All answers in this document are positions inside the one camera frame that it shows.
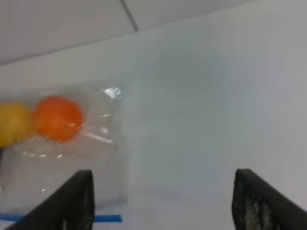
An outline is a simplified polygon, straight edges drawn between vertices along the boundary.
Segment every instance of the ziploc bag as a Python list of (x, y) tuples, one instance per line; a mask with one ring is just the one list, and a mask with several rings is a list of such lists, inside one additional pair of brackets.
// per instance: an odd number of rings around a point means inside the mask
[(118, 106), (122, 87), (101, 82), (6, 95), (31, 108), (49, 95), (77, 103), (83, 124), (72, 139), (57, 142), (38, 134), (3, 150), (0, 162), (0, 211), (26, 214), (78, 170), (92, 170), (96, 214), (121, 214), (126, 199)]

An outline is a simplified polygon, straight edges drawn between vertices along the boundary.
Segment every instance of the lemon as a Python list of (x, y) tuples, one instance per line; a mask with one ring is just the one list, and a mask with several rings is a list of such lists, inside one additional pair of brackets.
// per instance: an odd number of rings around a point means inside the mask
[(20, 102), (0, 103), (0, 147), (34, 135), (32, 110)]

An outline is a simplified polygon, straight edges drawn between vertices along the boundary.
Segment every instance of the clear plastic bag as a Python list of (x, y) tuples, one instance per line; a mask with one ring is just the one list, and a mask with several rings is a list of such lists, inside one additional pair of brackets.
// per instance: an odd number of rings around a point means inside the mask
[(0, 165), (0, 211), (26, 214), (49, 197), (76, 171), (92, 170), (97, 214), (119, 214), (125, 200), (122, 138), (116, 108), (122, 87), (114, 84), (82, 84), (6, 96), (34, 108), (48, 95), (76, 102), (84, 123), (65, 142), (35, 135), (3, 150)]

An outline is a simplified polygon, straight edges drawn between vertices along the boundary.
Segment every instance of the plastic bag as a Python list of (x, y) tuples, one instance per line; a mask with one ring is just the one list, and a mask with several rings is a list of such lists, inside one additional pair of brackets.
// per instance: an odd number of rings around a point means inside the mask
[(0, 211), (26, 214), (49, 197), (77, 170), (92, 170), (97, 214), (119, 214), (125, 200), (122, 139), (115, 111), (122, 88), (95, 82), (6, 96), (35, 108), (48, 95), (77, 103), (84, 124), (65, 142), (35, 135), (4, 149), (0, 164)]

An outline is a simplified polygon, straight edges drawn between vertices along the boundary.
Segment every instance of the orange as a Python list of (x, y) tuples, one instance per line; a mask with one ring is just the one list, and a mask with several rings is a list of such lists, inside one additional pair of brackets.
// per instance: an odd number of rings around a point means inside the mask
[(33, 121), (38, 134), (61, 142), (73, 138), (80, 131), (83, 116), (77, 103), (54, 95), (37, 104)]

